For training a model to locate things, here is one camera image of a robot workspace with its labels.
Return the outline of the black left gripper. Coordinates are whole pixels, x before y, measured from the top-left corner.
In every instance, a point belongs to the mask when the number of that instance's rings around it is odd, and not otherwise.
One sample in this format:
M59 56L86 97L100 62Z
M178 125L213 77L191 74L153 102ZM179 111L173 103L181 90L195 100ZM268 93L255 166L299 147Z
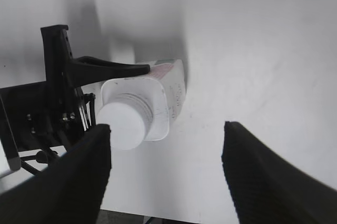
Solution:
M41 28L45 81L1 89L1 145L12 171L36 171L32 160L50 165L58 159L54 147L68 150L95 127L95 94L81 86L150 72L148 64L74 59L67 31L67 25Z

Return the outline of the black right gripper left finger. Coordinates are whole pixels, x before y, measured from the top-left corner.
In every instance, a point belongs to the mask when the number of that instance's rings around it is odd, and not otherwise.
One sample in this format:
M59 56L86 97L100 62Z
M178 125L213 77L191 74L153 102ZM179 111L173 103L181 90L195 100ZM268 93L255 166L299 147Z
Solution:
M48 168L1 194L1 223L96 223L112 168L110 132L95 126Z

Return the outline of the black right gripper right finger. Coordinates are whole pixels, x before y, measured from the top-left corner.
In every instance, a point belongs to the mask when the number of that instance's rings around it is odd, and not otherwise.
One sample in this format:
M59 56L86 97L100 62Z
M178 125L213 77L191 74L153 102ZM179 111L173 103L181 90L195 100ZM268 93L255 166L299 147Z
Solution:
M336 223L336 190L285 161L238 122L224 125L222 163L239 223Z

